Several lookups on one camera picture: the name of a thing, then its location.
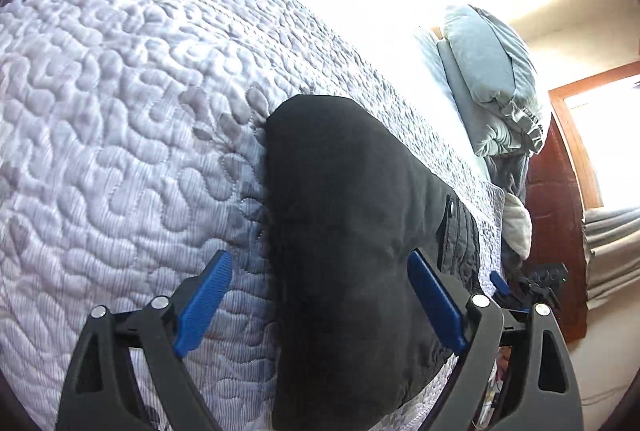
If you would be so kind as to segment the grey side curtain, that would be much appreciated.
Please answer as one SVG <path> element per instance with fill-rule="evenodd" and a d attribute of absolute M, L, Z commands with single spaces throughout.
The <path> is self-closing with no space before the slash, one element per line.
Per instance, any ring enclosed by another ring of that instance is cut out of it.
<path fill-rule="evenodd" d="M 639 282 L 639 208 L 590 209 L 582 235 L 586 255 L 587 307 L 594 310 Z"/>

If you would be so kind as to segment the dark grey fleece blanket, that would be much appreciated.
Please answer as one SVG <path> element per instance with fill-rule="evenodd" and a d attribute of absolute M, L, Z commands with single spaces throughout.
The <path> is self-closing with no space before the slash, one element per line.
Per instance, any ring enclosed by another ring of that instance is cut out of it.
<path fill-rule="evenodd" d="M 491 183 L 504 192 L 501 261 L 512 273 L 529 258 L 533 244 L 533 222 L 525 206 L 527 154 L 500 154 L 485 158 Z"/>

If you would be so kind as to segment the folded grey-blue duvet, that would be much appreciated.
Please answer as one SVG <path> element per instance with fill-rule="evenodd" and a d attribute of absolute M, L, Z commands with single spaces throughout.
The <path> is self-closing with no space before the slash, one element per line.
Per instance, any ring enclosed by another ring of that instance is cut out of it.
<path fill-rule="evenodd" d="M 474 154 L 539 154 L 551 106 L 521 35 L 487 10 L 461 5 L 444 11 L 435 46 Z"/>

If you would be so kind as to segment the dark wooden headboard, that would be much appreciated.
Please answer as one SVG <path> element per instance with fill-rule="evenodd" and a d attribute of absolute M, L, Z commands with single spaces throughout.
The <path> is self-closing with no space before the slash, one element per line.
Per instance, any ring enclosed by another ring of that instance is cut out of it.
<path fill-rule="evenodd" d="M 544 149 L 529 160 L 526 208 L 533 221 L 533 244 L 527 267 L 562 263 L 568 277 L 558 298 L 556 313 L 565 341 L 582 339 L 587 332 L 587 274 L 582 240 L 582 197 L 562 133 L 550 124 Z"/>

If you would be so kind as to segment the black quilted pants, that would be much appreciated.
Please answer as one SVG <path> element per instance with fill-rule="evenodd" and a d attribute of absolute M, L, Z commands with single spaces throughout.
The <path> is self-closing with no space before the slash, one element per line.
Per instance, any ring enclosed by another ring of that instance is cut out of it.
<path fill-rule="evenodd" d="M 419 250 L 480 289 L 480 234 L 454 190 L 343 97 L 298 95 L 266 123 L 269 258 L 281 354 L 278 430 L 367 430 L 449 351 L 407 274 Z"/>

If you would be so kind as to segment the wooden frame side window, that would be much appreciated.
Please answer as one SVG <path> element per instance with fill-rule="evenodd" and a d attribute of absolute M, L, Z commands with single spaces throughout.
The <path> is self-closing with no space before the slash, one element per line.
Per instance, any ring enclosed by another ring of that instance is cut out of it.
<path fill-rule="evenodd" d="M 639 206 L 639 64 L 549 92 L 586 210 Z"/>

